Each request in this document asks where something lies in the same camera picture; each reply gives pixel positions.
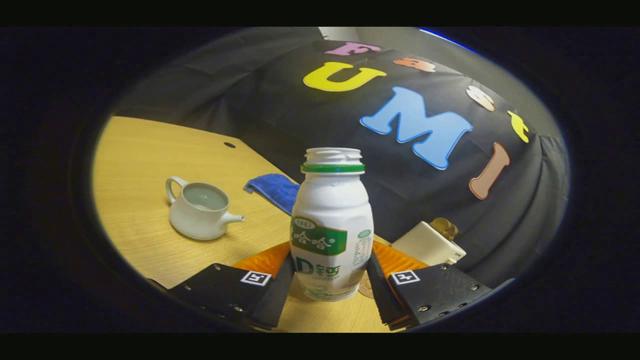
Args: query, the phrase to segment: black cloth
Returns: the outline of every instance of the black cloth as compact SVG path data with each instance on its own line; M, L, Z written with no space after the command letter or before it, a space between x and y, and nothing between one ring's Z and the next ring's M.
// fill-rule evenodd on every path
M240 138L281 171L304 180L300 165L311 147L360 149L376 233L395 241L420 221L444 217L460 230L455 242L467 251L458 266L495 287L536 261L553 239L569 191L569 164L562 139L536 134L536 119L524 118L529 143L511 127L500 95L445 65L394 49L338 56L325 51L344 42L323 40L317 28L256 28L218 40L161 70L120 105L117 115L195 127ZM414 58L435 72L395 64ZM359 67L387 75L347 92L326 92L302 79L337 61L352 64L330 77L344 81ZM476 86L494 100L489 112L466 93ZM439 170L416 156L412 145L380 135L360 123L393 96L393 86L421 94L427 116L453 111L473 130L460 138ZM493 155L493 143L507 150L510 165L485 200L469 190Z

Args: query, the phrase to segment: letter m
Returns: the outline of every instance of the letter m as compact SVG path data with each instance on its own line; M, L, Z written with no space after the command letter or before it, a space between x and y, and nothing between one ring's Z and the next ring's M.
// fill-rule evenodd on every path
M448 157L465 131L473 126L462 116L448 111L426 116L424 98L417 92L394 86L396 93L373 116L365 116L360 123L365 127L387 135L391 133L391 122L398 117L397 141L405 143L418 136L431 133L423 142L415 143L413 153L439 170L449 166Z

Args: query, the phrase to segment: wooden table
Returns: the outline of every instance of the wooden table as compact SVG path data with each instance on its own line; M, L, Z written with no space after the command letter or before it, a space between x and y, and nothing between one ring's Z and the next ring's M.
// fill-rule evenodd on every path
M283 174L237 138L113 117L97 147L93 191L113 245L141 276L172 288L212 263L233 265L289 239L291 217L258 193L243 190L248 180L273 173ZM220 187L229 196L228 210L246 221L229 224L227 233L213 241L181 235L169 223L164 181L170 176ZM357 293L340 302L317 302L302 295L295 280L272 331L390 332L373 299Z

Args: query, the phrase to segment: white wall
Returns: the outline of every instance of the white wall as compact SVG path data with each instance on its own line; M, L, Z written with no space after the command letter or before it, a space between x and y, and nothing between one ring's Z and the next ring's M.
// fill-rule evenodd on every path
M325 40L343 40L359 42L358 31L353 26L318 26Z
M459 71L487 86L510 105L541 135L561 137L551 112L526 85L491 61L417 28L356 28L365 44L407 51Z

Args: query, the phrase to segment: blue towel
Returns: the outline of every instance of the blue towel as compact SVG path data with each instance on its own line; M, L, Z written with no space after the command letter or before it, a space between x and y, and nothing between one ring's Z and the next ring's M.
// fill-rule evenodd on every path
M246 192L258 191L289 215L291 215L293 204L296 202L299 188L300 185L280 174L259 176L249 180L244 186Z

